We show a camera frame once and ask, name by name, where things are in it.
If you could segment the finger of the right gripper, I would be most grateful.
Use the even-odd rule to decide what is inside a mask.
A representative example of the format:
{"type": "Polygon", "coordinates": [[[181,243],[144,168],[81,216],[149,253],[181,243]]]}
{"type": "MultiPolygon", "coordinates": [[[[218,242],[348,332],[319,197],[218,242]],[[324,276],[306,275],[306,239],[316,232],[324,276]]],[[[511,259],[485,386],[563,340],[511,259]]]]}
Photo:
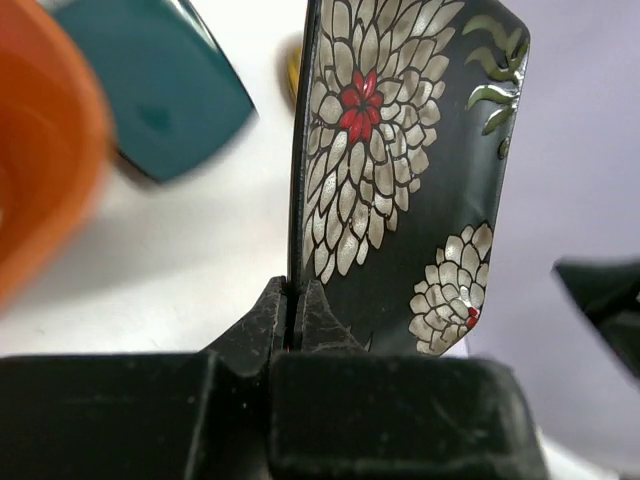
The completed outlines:
{"type": "Polygon", "coordinates": [[[554,264],[569,297],[616,357],[639,376],[639,261],[554,264]]]}

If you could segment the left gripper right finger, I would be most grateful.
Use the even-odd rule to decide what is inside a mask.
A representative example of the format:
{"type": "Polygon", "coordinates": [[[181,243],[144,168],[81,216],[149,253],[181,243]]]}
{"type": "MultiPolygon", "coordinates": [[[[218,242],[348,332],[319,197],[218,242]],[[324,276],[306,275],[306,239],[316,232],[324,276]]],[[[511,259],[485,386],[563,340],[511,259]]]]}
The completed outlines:
{"type": "Polygon", "coordinates": [[[376,355],[332,314],[320,283],[297,304],[294,348],[272,357],[276,479],[545,479],[512,371],[485,359],[376,355]]]}

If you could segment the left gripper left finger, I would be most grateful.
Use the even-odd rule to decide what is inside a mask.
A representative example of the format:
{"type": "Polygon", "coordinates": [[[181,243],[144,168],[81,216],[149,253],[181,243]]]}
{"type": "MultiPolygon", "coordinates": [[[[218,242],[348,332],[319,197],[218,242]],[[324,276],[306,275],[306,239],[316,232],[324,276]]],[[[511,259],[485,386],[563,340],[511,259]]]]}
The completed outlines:
{"type": "Polygon", "coordinates": [[[5,479],[266,479],[267,371],[287,310],[270,279],[198,352],[1,361],[5,479]]]}

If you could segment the black floral square plate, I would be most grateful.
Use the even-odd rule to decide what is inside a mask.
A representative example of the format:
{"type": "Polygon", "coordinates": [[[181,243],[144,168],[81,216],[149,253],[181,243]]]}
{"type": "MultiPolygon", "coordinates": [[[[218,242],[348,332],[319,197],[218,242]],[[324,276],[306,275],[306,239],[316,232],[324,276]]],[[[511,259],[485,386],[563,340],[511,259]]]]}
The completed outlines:
{"type": "Polygon", "coordinates": [[[312,1],[288,278],[367,350],[439,356],[478,324],[528,63],[500,1],[312,1]]]}

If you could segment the teal square plate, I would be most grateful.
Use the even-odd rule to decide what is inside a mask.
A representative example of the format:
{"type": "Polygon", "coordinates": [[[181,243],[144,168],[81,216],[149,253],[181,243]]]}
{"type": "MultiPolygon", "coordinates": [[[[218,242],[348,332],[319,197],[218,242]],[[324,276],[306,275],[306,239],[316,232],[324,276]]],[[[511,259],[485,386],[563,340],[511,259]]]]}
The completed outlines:
{"type": "Polygon", "coordinates": [[[51,13],[103,86],[120,155],[156,182],[200,166],[254,112],[189,1],[65,1],[51,13]]]}

